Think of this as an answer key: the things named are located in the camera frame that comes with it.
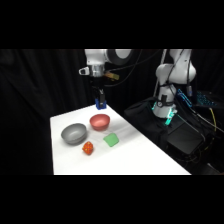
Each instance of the tabletop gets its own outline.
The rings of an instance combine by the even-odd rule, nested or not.
[[[90,118],[96,114],[110,116],[107,130],[95,131],[91,127]],[[50,121],[55,175],[190,175],[110,106],[99,111],[94,105],[52,117]],[[68,145],[61,132],[76,123],[87,127],[87,138],[80,145]],[[103,140],[111,133],[119,138],[114,147]],[[82,150],[88,141],[94,146],[90,156]]]

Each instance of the wire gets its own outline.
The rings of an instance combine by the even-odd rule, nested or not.
[[[191,111],[194,113],[194,114],[196,114],[199,118],[201,118],[202,120],[204,120],[205,122],[207,122],[208,124],[210,124],[211,126],[213,126],[214,128],[216,128],[216,129],[218,129],[219,131],[221,131],[222,133],[224,133],[224,131],[221,129],[221,128],[219,128],[219,127],[217,127],[217,125],[215,124],[212,124],[211,122],[209,122],[207,119],[205,119],[204,117],[202,117],[200,114],[198,114],[196,111],[194,111],[192,108],[190,108],[191,109]]]
[[[215,124],[215,132],[217,131],[217,129],[216,129],[216,119],[215,119],[215,114],[214,114],[214,112],[213,112],[213,110],[212,110],[212,108],[209,108],[209,110],[211,111],[211,113],[212,113],[212,117],[213,117],[213,120],[214,120],[214,124]],[[214,142],[214,140],[215,140],[215,138],[213,138],[212,139],[212,141],[211,141],[211,143],[210,143],[210,145],[209,146],[207,146],[206,148],[205,148],[205,151],[206,150],[208,150],[208,148],[213,144],[213,142]]]
[[[204,136],[203,134],[201,134],[200,131],[198,131],[196,128],[194,128],[193,126],[191,126],[191,125],[190,125],[186,120],[184,120],[180,115],[177,114],[177,116],[178,116],[182,121],[184,121],[188,126],[190,126],[192,129],[194,129],[196,132],[198,132],[198,133],[202,136],[202,138],[204,139],[204,142],[206,141],[206,140],[205,140],[205,136]]]
[[[122,82],[119,82],[118,84],[115,84],[115,85],[105,85],[105,87],[115,87],[115,86],[119,86],[119,85],[121,85],[123,82],[125,82],[125,81],[130,77],[130,75],[132,74],[132,72],[135,70],[136,65],[137,65],[137,63],[138,63],[138,61],[139,61],[141,55],[142,55],[142,49],[141,49],[141,52],[140,52],[140,54],[139,54],[139,56],[138,56],[138,59],[137,59],[137,61],[136,61],[135,66],[133,67],[133,69],[131,70],[131,72],[129,73],[129,75],[128,75]]]
[[[213,117],[213,120],[214,120],[214,124],[215,124],[215,132],[217,131],[217,128],[216,128],[216,120],[215,120],[215,114],[214,114],[214,112],[213,112],[213,110],[212,110],[212,108],[210,108],[210,111],[212,112],[212,117]]]
[[[137,66],[137,65],[140,65],[142,63],[145,63],[146,61],[150,60],[151,58],[153,58],[154,56],[156,56],[162,49],[159,49],[158,51],[156,51],[156,53],[154,53],[152,56],[146,58],[144,61],[141,61],[137,64],[133,64],[133,65],[129,65],[129,66],[126,66],[126,67],[123,67],[123,68],[116,68],[116,69],[111,69],[111,70],[108,70],[106,72],[112,72],[112,71],[119,71],[119,70],[122,70],[122,69],[126,69],[126,68],[130,68],[130,67],[133,67],[133,66]]]

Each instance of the green object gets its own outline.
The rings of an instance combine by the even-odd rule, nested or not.
[[[116,134],[110,134],[108,135],[107,137],[105,137],[103,139],[110,147],[113,147],[115,146],[118,142],[119,142],[119,139],[117,137]]]

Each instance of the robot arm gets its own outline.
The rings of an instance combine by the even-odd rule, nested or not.
[[[79,74],[90,76],[95,103],[99,110],[106,109],[105,93],[103,90],[105,63],[124,65],[129,61],[132,53],[132,49],[85,49],[88,67],[80,69]]]
[[[174,105],[176,88],[172,85],[173,83],[188,85],[188,94],[189,96],[192,94],[190,82],[195,78],[196,70],[190,61],[191,52],[192,49],[171,49],[170,56],[174,64],[163,64],[158,67],[156,75],[160,84],[160,92],[153,109],[157,117],[171,121],[171,115],[177,112]]]

